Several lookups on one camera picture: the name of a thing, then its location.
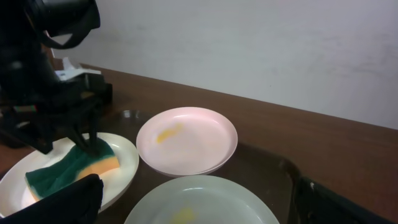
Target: plate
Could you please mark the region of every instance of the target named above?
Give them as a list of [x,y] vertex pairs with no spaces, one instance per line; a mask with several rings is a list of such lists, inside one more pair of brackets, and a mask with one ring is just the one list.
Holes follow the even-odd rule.
[[208,174],[234,153],[238,135],[223,115],[204,108],[175,108],[157,114],[137,135],[141,159],[166,175]]
[[124,224],[279,224],[257,196],[220,177],[193,175],[149,192]]
[[[104,182],[101,211],[112,205],[129,187],[137,172],[139,155],[133,143],[124,137],[98,133],[106,141],[119,160],[120,168],[109,170],[99,177]],[[68,138],[53,142],[53,148],[47,155],[34,151],[20,160],[0,181],[0,216],[6,217],[33,204],[35,200],[27,189],[25,173],[48,167],[61,160],[74,146]]]

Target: plate rim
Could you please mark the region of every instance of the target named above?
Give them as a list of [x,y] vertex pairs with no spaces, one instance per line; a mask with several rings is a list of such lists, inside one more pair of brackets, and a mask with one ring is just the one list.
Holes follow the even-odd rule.
[[[140,155],[139,155],[139,153],[138,153],[137,147],[136,147],[136,145],[134,145],[134,143],[132,143],[132,141],[130,141],[130,140],[128,140],[127,138],[125,138],[125,137],[123,137],[123,136],[120,136],[120,135],[118,135],[118,134],[106,133],[106,132],[98,132],[98,133],[97,133],[98,137],[101,137],[101,135],[104,135],[104,134],[105,134],[105,135],[108,135],[108,136],[114,136],[114,137],[116,136],[116,137],[118,137],[118,138],[123,138],[123,139],[129,141],[129,142],[134,146],[134,148],[132,148],[132,151],[133,151],[132,153],[133,153],[133,157],[134,157],[134,164],[135,164],[135,166],[134,166],[134,169],[133,169],[132,178],[131,178],[131,180],[129,181],[129,183],[127,184],[127,186],[126,186],[122,191],[120,191],[120,193],[118,193],[114,198],[112,198],[108,203],[102,205],[101,208],[100,208],[100,210],[98,211],[98,213],[99,213],[99,212],[102,212],[102,211],[104,211],[104,210],[106,210],[109,206],[111,206],[111,205],[112,205],[115,201],[117,201],[117,200],[126,192],[126,190],[130,187],[132,180],[134,179],[134,177],[135,177],[136,174],[137,174],[137,170],[138,170],[138,166],[139,166],[139,158],[140,158]],[[54,141],[53,143],[55,143],[55,142],[57,142],[57,141],[64,141],[64,140],[66,140],[66,139],[68,139],[68,138],[61,138],[61,139],[58,139],[58,140]],[[31,153],[29,153],[29,154],[26,155],[25,157],[23,157],[20,161],[18,161],[16,164],[14,164],[14,165],[7,171],[7,173],[6,173],[6,174],[3,176],[3,178],[0,180],[0,186],[2,186],[3,181],[7,179],[6,177],[8,177],[9,175],[11,175],[11,172],[12,172],[14,169],[16,169],[16,167],[18,167],[18,165],[23,164],[24,162],[26,162],[26,160],[31,160],[31,159],[34,159],[35,157],[40,156],[40,155],[44,155],[44,154],[41,154],[41,152],[35,150],[33,147],[30,147],[30,148],[32,148],[34,151],[31,152]],[[3,215],[2,212],[0,211],[0,218],[4,218],[4,217],[6,217],[6,216]]]
[[[161,114],[166,113],[166,112],[168,112],[168,111],[182,110],[182,109],[185,109],[185,108],[195,108],[195,109],[199,109],[199,110],[211,111],[212,113],[216,113],[216,114],[222,116],[225,120],[227,120],[227,121],[230,123],[230,125],[233,127],[233,135],[234,135],[234,138],[236,139],[236,142],[235,142],[235,144],[234,144],[234,150],[233,150],[233,152],[231,153],[231,155],[229,155],[225,160],[221,161],[218,165],[216,165],[216,166],[214,166],[214,167],[211,167],[211,168],[209,168],[209,169],[203,170],[203,171],[201,171],[201,172],[196,172],[196,173],[193,173],[193,174],[171,174],[171,173],[168,173],[168,172],[164,172],[164,171],[162,171],[162,170],[158,170],[158,169],[156,169],[155,167],[153,167],[151,164],[149,164],[149,163],[144,159],[143,156],[141,156],[140,150],[139,150],[139,148],[138,148],[138,140],[139,140],[140,136],[143,135],[142,130],[144,129],[144,127],[145,127],[146,124],[148,124],[151,120],[153,121],[154,119],[156,119],[156,117],[160,116]],[[197,107],[197,106],[183,106],[183,107],[178,107],[178,108],[172,108],[172,109],[169,109],[169,110],[165,110],[165,111],[160,112],[160,113],[156,114],[155,116],[151,117],[149,120],[147,120],[147,121],[145,122],[145,124],[142,125],[142,127],[141,127],[141,128],[139,129],[139,131],[138,131],[137,138],[136,138],[136,147],[137,147],[137,151],[138,151],[139,157],[140,157],[149,167],[151,167],[152,169],[156,170],[157,172],[160,172],[160,173],[162,173],[162,174],[169,175],[169,176],[172,176],[172,177],[183,177],[183,176],[188,176],[188,175],[208,174],[208,173],[210,173],[210,172],[212,172],[212,171],[214,171],[214,170],[219,169],[222,165],[224,165],[224,164],[233,156],[233,154],[235,153],[236,148],[237,148],[237,146],[238,146],[238,142],[239,142],[239,139],[238,139],[238,132],[237,132],[237,130],[236,130],[236,128],[235,128],[235,125],[234,125],[226,116],[222,115],[221,113],[219,113],[219,112],[217,112],[217,111],[213,111],[213,110],[210,110],[210,109],[207,109],[207,108],[201,108],[201,107]]]
[[255,195],[253,192],[251,192],[250,190],[248,190],[247,188],[243,187],[240,184],[237,184],[235,182],[233,182],[232,180],[228,180],[222,177],[217,177],[217,176],[213,176],[213,175],[189,175],[189,176],[185,176],[185,177],[179,177],[179,178],[175,178],[172,180],[169,180],[163,184],[160,184],[159,186],[157,186],[156,188],[152,189],[150,192],[148,192],[147,194],[145,194],[145,196],[143,196],[140,201],[137,202],[137,204],[134,206],[134,208],[132,208],[132,210],[130,211],[129,215],[127,216],[126,220],[124,221],[124,224],[130,224],[127,221],[133,217],[135,214],[137,213],[138,215],[140,215],[141,213],[139,212],[140,206],[142,206],[144,203],[146,203],[146,200],[150,200],[150,198],[152,197],[152,195],[169,195],[169,194],[165,194],[164,192],[161,192],[163,188],[167,189],[167,187],[170,187],[170,185],[174,184],[174,182],[178,183],[178,182],[188,182],[190,181],[190,179],[196,179],[194,181],[203,181],[203,179],[212,179],[211,182],[212,183],[217,183],[217,184],[227,184],[229,185],[231,188],[235,188],[236,191],[241,191],[243,192],[246,196],[251,197],[252,200],[255,200],[254,203],[258,203],[260,206],[262,206],[265,210],[265,212],[267,212],[268,214],[265,216],[269,216],[269,218],[273,219],[273,221],[271,221],[271,224],[280,224],[278,219],[276,218],[276,216],[273,214],[273,212],[270,210],[270,208],[257,196]]

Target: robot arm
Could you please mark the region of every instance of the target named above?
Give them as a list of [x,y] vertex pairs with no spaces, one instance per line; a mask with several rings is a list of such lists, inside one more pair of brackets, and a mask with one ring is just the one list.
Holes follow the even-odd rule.
[[[77,46],[100,26],[94,0],[4,0],[0,6],[0,130],[44,154],[61,131],[83,150],[95,153],[101,95],[109,84],[85,73],[61,81],[41,48]],[[63,45],[50,36],[72,34]],[[88,123],[90,140],[81,126]]]

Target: pink plate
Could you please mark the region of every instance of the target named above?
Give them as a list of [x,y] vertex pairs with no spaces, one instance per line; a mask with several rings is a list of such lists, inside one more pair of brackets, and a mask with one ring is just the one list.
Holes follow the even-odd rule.
[[164,111],[148,120],[137,136],[141,159],[174,177],[209,174],[232,156],[237,144],[228,119],[195,107]]

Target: black object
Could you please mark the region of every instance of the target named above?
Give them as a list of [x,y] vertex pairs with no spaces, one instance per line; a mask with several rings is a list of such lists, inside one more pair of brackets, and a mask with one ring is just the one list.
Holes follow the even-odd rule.
[[392,224],[306,177],[295,191],[301,224]]
[[0,219],[0,224],[92,224],[101,208],[103,182],[90,174],[33,205]]
[[[103,100],[111,85],[101,75],[82,74],[61,82],[41,43],[55,49],[77,46],[100,26],[94,0],[4,0],[0,7],[1,132],[44,154],[62,132],[93,152]],[[51,36],[72,34],[65,44]],[[90,141],[80,132],[88,121]]]

